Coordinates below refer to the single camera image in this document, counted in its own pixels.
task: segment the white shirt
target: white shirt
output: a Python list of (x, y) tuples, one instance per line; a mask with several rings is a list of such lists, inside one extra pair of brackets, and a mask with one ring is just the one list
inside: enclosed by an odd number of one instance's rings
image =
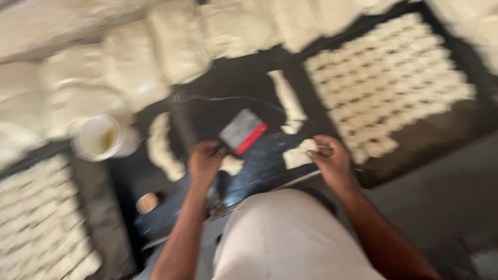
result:
[(257, 194), (226, 225), (215, 280), (385, 280), (320, 202), (299, 190)]

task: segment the white plastic container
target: white plastic container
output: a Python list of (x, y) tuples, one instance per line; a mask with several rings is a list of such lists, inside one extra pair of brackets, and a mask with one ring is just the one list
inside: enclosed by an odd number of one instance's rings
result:
[(83, 125), (71, 140), (71, 148), (84, 160), (102, 161), (110, 157), (127, 157), (138, 149), (140, 142), (140, 132), (136, 128), (120, 127), (113, 117), (98, 115)]

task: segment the gray floor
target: gray floor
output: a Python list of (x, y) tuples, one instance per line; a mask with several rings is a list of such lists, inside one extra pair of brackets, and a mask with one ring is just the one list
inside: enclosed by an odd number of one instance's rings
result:
[[(321, 177), (305, 184), (336, 202)], [(474, 268), (481, 279), (498, 279), (491, 248), (498, 238), (498, 134), (365, 194), (447, 279), (475, 279)], [(340, 208), (338, 216), (345, 221)], [(226, 220), (205, 227), (198, 280), (211, 278), (214, 240)], [(147, 279), (147, 270), (137, 279)]]

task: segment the forearm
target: forearm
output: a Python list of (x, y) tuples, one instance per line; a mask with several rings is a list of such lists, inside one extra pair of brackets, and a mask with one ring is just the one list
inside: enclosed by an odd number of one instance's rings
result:
[(333, 188), (372, 265), (389, 280), (440, 279), (429, 261), (351, 182)]
[(151, 280), (194, 279), (208, 187), (195, 182), (190, 186), (180, 215), (152, 271)]

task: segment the person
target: person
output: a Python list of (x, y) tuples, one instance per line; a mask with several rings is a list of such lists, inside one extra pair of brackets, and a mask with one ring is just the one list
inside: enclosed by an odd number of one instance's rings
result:
[[(321, 148), (307, 154), (338, 196), (364, 252), (311, 195), (296, 189), (271, 191), (244, 200), (230, 217), (215, 253), (213, 279), (441, 279), (352, 184), (349, 154), (341, 143), (323, 135), (314, 140)], [(190, 189), (152, 280), (195, 277), (206, 194), (225, 154), (214, 153), (217, 144), (204, 141), (193, 149)]]

